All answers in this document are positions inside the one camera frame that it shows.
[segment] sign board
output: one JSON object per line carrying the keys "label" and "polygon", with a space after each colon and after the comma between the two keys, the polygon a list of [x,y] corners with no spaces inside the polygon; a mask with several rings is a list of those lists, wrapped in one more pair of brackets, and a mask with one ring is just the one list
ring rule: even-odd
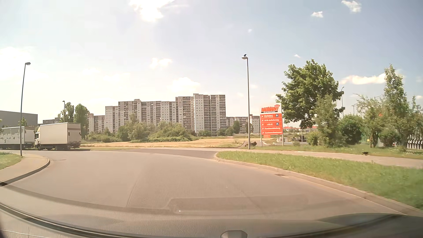
{"label": "sign board", "polygon": [[266,138],[270,135],[283,134],[282,113],[278,113],[279,106],[261,108],[260,131]]}

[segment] lamp post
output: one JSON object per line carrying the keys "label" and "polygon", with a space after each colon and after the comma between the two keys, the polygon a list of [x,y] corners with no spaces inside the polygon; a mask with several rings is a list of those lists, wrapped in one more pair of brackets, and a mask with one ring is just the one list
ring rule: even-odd
{"label": "lamp post", "polygon": [[247,60],[247,89],[248,89],[248,149],[251,149],[250,145],[250,74],[248,72],[248,57],[247,54],[245,54],[242,59]]}
{"label": "lamp post", "polygon": [[19,147],[20,147],[20,151],[21,151],[21,157],[22,157],[22,101],[24,99],[24,82],[25,82],[25,70],[26,70],[26,66],[30,65],[30,62],[26,62],[25,66],[24,66],[24,77],[22,79],[22,95],[21,95],[21,113],[20,113],[20,119],[19,119]]}
{"label": "lamp post", "polygon": [[66,109],[65,109],[65,100],[63,102],[63,122],[66,122]]}
{"label": "lamp post", "polygon": [[343,94],[341,94],[341,107],[343,107],[343,100],[342,100],[342,96],[343,96]]}

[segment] curb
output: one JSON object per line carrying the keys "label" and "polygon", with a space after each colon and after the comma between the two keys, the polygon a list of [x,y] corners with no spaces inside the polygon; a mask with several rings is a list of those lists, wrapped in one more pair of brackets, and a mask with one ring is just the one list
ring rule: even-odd
{"label": "curb", "polygon": [[40,172],[41,170],[43,170],[44,168],[46,168],[46,167],[50,164],[50,159],[49,159],[49,158],[44,157],[44,156],[39,156],[39,155],[34,155],[34,156],[36,156],[36,157],[38,157],[38,158],[39,158],[39,157],[46,158],[46,159],[47,159],[47,162],[46,162],[44,165],[42,165],[41,167],[38,167],[38,168],[36,168],[36,169],[35,169],[35,170],[33,170],[33,171],[30,171],[30,172],[25,173],[25,174],[22,174],[22,175],[20,175],[20,176],[17,176],[17,177],[14,177],[14,178],[8,179],[8,180],[6,180],[6,181],[0,181],[0,187],[3,187],[3,186],[8,185],[8,184],[10,184],[10,183],[13,183],[13,182],[16,182],[16,181],[18,181],[18,180],[21,180],[21,179],[23,179],[23,178],[26,178],[26,177],[28,177],[28,176],[31,176],[31,175],[33,175],[33,174],[35,174],[35,173],[37,173],[37,172]]}
{"label": "curb", "polygon": [[217,153],[214,155],[214,159],[217,160],[217,161],[220,161],[220,162],[233,163],[233,164],[238,164],[238,165],[244,165],[244,166],[259,168],[259,169],[267,169],[267,170],[278,172],[278,173],[283,174],[283,175],[288,175],[288,176],[304,179],[304,180],[307,180],[309,182],[317,183],[319,185],[323,185],[323,186],[326,186],[326,187],[329,187],[329,188],[336,189],[338,191],[342,191],[342,192],[345,192],[345,193],[348,193],[348,194],[359,196],[363,199],[366,199],[366,200],[369,200],[371,202],[377,203],[379,205],[385,206],[387,208],[390,208],[392,210],[395,210],[395,211],[400,212],[400,213],[405,214],[405,215],[423,217],[423,211],[420,210],[420,209],[417,209],[415,207],[397,202],[397,201],[392,200],[392,199],[377,196],[373,193],[362,191],[362,190],[359,190],[357,188],[353,188],[353,187],[350,187],[350,186],[335,183],[335,182],[332,182],[332,181],[324,180],[324,179],[313,177],[313,176],[306,175],[306,174],[300,174],[300,173],[297,173],[297,172],[294,172],[294,171],[289,171],[289,170],[284,170],[284,169],[280,169],[280,168],[276,168],[276,167],[271,167],[271,166],[268,166],[268,165],[221,159],[221,158],[217,157]]}

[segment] white truck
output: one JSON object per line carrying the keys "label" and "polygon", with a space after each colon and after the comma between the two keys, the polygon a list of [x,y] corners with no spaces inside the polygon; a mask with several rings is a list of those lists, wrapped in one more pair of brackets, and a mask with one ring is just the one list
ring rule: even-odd
{"label": "white truck", "polygon": [[[0,149],[20,149],[19,127],[5,127],[0,133]],[[33,127],[22,126],[22,148],[34,147]]]}
{"label": "white truck", "polygon": [[40,125],[35,133],[35,147],[38,150],[70,150],[81,145],[81,124],[63,122]]}

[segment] grass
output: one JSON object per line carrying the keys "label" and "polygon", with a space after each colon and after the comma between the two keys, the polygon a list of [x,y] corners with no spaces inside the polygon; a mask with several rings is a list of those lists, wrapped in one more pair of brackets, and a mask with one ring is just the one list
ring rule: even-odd
{"label": "grass", "polygon": [[0,169],[12,166],[21,161],[21,157],[17,154],[0,152]]}
{"label": "grass", "polygon": [[222,151],[217,156],[307,174],[423,209],[423,169],[311,156],[238,151]]}
{"label": "grass", "polygon": [[292,145],[271,145],[266,147],[255,147],[255,149],[265,149],[265,150],[293,150],[293,151],[314,151],[314,152],[331,152],[331,153],[346,153],[346,154],[356,154],[361,155],[363,151],[369,152],[369,155],[375,156],[388,156],[388,157],[397,157],[397,158],[410,158],[410,159],[423,159],[423,150],[417,149],[408,149],[407,152],[402,152],[397,148],[385,148],[377,147],[370,148],[367,144],[356,144],[349,147],[343,148],[326,148],[323,146],[311,146],[311,145],[301,145],[301,146],[292,146]]}

